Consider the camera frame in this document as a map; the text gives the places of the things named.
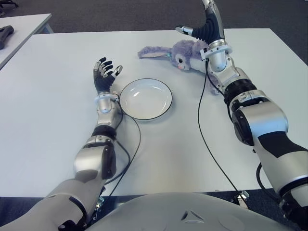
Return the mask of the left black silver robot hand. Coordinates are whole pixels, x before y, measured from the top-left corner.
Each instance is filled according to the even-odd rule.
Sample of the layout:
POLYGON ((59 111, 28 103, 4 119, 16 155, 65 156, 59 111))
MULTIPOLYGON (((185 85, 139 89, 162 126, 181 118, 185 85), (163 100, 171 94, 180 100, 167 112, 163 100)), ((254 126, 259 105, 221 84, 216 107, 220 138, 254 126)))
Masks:
POLYGON ((99 59, 93 68, 93 81, 97 93, 109 92, 115 79, 122 72, 123 66, 113 66, 112 61, 108 61, 106 57, 99 59))

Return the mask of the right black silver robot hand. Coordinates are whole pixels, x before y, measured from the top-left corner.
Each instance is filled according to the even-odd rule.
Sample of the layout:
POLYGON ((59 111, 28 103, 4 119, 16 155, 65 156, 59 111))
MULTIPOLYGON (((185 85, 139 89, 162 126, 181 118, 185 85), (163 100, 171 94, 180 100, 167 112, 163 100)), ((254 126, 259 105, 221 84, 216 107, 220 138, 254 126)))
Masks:
POLYGON ((219 9, 213 0, 202 1, 205 11, 205 24, 201 27, 177 26, 175 30, 210 44, 225 39, 224 27, 219 9))

